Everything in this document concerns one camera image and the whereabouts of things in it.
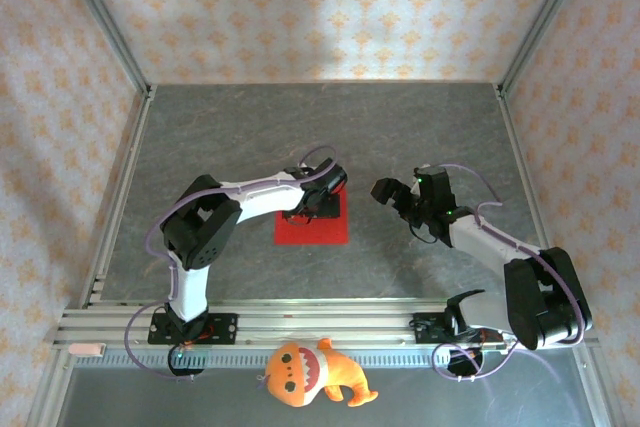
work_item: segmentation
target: gray marble surface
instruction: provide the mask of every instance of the gray marble surface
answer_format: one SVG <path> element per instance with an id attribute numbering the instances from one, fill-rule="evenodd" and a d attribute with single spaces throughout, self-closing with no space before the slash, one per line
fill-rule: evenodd
<path id="1" fill-rule="evenodd" d="M 498 103 L 489 84 L 160 86 L 107 274 L 103 299 L 162 298 L 167 266 L 143 237 L 199 175 L 243 181 L 294 166 L 330 143 L 349 175 L 348 245 L 274 245 L 274 215 L 239 225 L 210 270 L 210 301 L 421 297 L 496 290 L 495 274 L 466 254 L 415 240 L 375 180 L 409 183 L 414 167 L 458 162 L 480 170 L 505 200 L 487 211 L 499 228 L 535 243 L 535 231 Z M 324 158 L 318 155 L 311 163 Z M 490 193 L 450 171 L 458 204 Z M 161 245 L 160 234 L 156 244 Z"/>

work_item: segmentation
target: stuffed toy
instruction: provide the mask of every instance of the stuffed toy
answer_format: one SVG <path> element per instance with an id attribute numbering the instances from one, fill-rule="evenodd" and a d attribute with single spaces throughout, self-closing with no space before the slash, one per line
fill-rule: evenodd
<path id="1" fill-rule="evenodd" d="M 263 378 L 277 399 L 292 407 L 308 405 L 324 388 L 334 402 L 344 399 L 340 386 L 353 390 L 349 407 L 357 407 L 378 397 L 369 390 L 362 367 L 331 348 L 330 339 L 322 339 L 317 348 L 290 342 L 269 359 Z"/>

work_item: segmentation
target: red mat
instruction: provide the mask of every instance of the red mat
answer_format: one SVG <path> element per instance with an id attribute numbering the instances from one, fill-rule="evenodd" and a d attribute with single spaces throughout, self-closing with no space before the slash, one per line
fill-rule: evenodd
<path id="1" fill-rule="evenodd" d="M 347 189 L 340 193 L 340 217 L 337 219 L 313 219 L 306 225 L 293 225 L 282 215 L 276 213 L 275 239 L 276 245 L 321 245 L 349 243 L 347 225 Z M 304 224 L 305 217 L 291 217 L 291 222 Z"/>

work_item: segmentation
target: wallpaper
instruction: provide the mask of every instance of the wallpaper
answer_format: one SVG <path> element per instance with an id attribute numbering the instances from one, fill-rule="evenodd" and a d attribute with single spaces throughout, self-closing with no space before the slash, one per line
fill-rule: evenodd
<path id="1" fill-rule="evenodd" d="M 543 0 L 106 0 L 151 83 L 501 80 Z"/>
<path id="2" fill-rule="evenodd" d="M 0 0 L 0 425 L 25 424 L 79 295 L 133 98 L 83 0 Z"/>
<path id="3" fill-rule="evenodd" d="M 565 0 L 510 98 L 553 241 L 573 255 L 640 419 L 640 0 Z"/>

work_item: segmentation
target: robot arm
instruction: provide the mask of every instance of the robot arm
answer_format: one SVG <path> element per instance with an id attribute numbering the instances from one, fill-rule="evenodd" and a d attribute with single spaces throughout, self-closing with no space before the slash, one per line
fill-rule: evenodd
<path id="1" fill-rule="evenodd" d="M 169 302 L 167 314 L 180 337 L 194 339 L 202 331 L 208 313 L 209 266 L 222 253 L 236 225 L 270 212 L 314 212 L 347 181 L 344 169 L 337 164 L 329 169 L 331 163 L 329 158 L 316 169 L 287 168 L 265 179 L 239 183 L 217 182 L 203 175 L 189 186 L 179 200 L 203 190 L 224 192 L 186 204 L 161 225 L 165 246 L 177 265 L 177 295 Z"/>
<path id="2" fill-rule="evenodd" d="M 591 327 L 591 312 L 564 250 L 542 250 L 520 242 L 470 208 L 457 206 L 442 167 L 415 169 L 414 176 L 411 189 L 396 179 L 380 179 L 371 195 L 382 204 L 392 199 L 393 207 L 410 226 L 426 224 L 431 235 L 478 259 L 505 285 L 506 295 L 474 290 L 448 300 L 439 328 L 452 340 L 487 328 L 511 333 L 535 350 L 575 336 L 579 319 L 568 297 L 533 256 L 540 256 L 557 272 L 577 300 L 585 330 Z"/>

